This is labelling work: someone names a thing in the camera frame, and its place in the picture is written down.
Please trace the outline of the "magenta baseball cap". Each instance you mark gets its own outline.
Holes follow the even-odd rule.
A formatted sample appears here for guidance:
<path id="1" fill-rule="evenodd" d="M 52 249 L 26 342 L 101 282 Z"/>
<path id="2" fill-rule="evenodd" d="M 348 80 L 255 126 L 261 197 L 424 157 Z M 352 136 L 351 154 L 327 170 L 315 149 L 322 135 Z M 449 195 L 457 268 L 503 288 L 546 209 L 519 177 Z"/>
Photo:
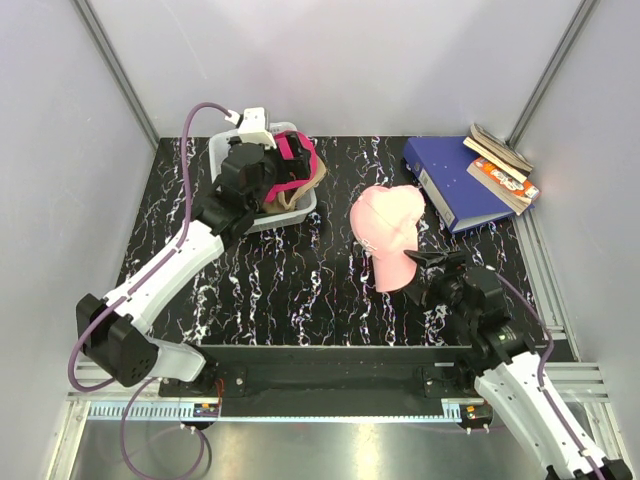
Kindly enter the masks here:
<path id="1" fill-rule="evenodd" d="M 286 130 L 284 132 L 298 132 L 295 130 Z M 293 176 L 294 178 L 304 178 L 305 179 L 305 184 L 312 179 L 312 177 L 314 176 L 314 174 L 316 173 L 316 169 L 317 169 L 317 163 L 318 163 L 318 157 L 317 154 L 315 152 L 315 148 L 313 143 L 311 142 L 311 140 L 304 134 L 298 132 L 301 139 L 303 140 L 303 142 L 308 146 L 308 148 L 310 149 L 311 153 L 312 153 L 312 158 L 311 161 L 309 163 L 307 163 L 306 161 L 302 161 L 302 162 L 296 162 L 296 161 L 291 161 L 291 162 L 277 162 L 275 158 L 272 157 L 272 154 L 275 152 L 275 149 L 269 150 L 267 152 L 267 157 L 269 159 L 272 159 L 276 165 L 276 172 L 279 175 L 284 175 L 286 172 L 289 172 L 291 176 Z M 274 197 L 277 195 L 277 193 L 272 192 L 272 193 L 268 193 L 265 201 L 271 201 L 274 199 Z"/>

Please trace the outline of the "light pink baseball cap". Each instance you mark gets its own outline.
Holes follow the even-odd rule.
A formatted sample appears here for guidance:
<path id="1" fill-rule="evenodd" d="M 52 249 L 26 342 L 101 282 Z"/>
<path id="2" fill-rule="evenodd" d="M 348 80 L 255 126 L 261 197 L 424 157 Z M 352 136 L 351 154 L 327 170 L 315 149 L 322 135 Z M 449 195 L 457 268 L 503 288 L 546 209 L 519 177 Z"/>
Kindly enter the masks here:
<path id="1" fill-rule="evenodd" d="M 372 257 L 378 292 L 400 290 L 413 280 L 417 264 L 407 253 L 418 249 L 418 223 L 424 211 L 424 197 L 411 185 L 370 186 L 351 206 L 351 230 Z"/>

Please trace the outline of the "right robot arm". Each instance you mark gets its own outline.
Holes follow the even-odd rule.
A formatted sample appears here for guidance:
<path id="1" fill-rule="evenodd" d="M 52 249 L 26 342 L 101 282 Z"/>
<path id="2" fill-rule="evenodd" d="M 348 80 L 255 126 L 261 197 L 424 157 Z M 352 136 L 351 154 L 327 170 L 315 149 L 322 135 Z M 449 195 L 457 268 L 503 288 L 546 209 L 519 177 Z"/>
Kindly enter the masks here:
<path id="1" fill-rule="evenodd" d="M 622 459 L 611 459 L 581 427 L 546 374 L 543 352 L 509 315 L 506 295 L 517 289 L 498 272 L 476 266 L 463 252 L 406 251 L 437 273 L 403 291 L 425 310 L 447 306 L 471 349 L 459 358 L 454 384 L 482 397 L 499 415 L 546 479 L 630 479 Z"/>

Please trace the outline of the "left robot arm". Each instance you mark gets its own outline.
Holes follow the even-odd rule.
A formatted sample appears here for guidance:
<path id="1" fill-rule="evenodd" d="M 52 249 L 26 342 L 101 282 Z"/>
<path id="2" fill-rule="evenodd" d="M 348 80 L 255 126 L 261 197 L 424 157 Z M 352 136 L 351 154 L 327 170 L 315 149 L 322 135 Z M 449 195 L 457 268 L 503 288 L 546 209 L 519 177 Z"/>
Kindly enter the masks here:
<path id="1" fill-rule="evenodd" d="M 73 353 L 124 387 L 156 376 L 181 381 L 193 395 L 208 394 L 216 382 L 210 360 L 191 345 L 148 332 L 176 294 L 254 226 L 266 202 L 308 185 L 318 167 L 313 143 L 298 131 L 277 134 L 272 148 L 232 137 L 210 189 L 187 209 L 178 234 L 127 282 L 101 298 L 79 300 Z"/>

